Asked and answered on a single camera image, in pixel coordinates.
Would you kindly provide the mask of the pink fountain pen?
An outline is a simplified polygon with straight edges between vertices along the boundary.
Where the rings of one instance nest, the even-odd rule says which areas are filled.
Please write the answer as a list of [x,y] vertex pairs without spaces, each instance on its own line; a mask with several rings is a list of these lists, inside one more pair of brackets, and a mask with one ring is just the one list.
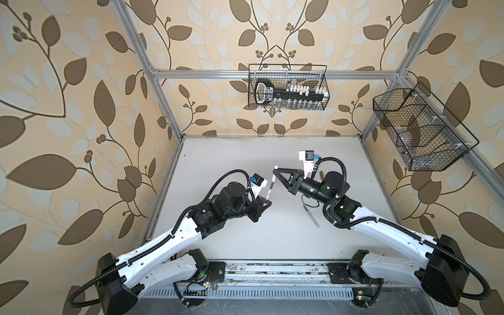
[[266,200],[269,200],[269,199],[270,199],[270,195],[271,195],[271,193],[272,193],[272,189],[273,189],[273,187],[274,187],[275,180],[276,180],[276,177],[273,175],[273,176],[272,176],[271,183],[270,183],[270,186],[269,186],[269,190],[268,190],[268,192],[267,192],[267,194],[266,194]]

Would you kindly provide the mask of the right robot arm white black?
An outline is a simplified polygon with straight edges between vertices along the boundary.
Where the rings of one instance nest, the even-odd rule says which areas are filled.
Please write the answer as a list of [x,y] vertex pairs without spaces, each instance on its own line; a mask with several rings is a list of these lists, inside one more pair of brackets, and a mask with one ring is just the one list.
[[341,160],[313,156],[303,161],[303,169],[275,167],[273,173],[293,195],[319,202],[333,227],[365,234],[402,254],[397,258],[357,251],[348,265],[354,281],[382,279],[420,287],[449,307],[457,307],[461,299],[484,301],[492,295],[487,280],[468,264],[453,238],[410,230],[347,197],[350,186]]

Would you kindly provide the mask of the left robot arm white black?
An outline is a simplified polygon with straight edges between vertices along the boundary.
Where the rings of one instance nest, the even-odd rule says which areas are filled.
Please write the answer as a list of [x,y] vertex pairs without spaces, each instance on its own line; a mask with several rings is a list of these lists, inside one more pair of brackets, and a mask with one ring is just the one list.
[[187,207],[173,228],[119,257],[108,253],[98,260],[96,276],[70,294],[70,308],[95,304],[105,314],[125,314],[144,295],[166,284],[204,278],[208,262],[199,249],[180,258],[176,254],[219,231],[231,219],[248,217],[256,223],[271,206],[260,192],[268,181],[244,170],[244,185],[230,182],[218,194],[215,189],[234,171],[225,173],[200,203]]

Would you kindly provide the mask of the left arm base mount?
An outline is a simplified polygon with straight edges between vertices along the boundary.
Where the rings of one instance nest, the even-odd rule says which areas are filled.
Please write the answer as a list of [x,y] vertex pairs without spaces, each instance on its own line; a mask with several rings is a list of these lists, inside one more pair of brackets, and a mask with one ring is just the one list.
[[182,282],[220,283],[225,278],[226,266],[224,261],[209,261],[206,267],[198,269],[191,278]]

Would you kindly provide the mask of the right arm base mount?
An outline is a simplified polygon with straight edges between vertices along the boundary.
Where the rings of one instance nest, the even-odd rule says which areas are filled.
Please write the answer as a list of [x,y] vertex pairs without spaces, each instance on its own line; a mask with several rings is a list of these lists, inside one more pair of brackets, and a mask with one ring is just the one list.
[[328,274],[331,284],[380,284],[383,279],[370,278],[361,269],[352,269],[349,264],[332,262],[328,264]]

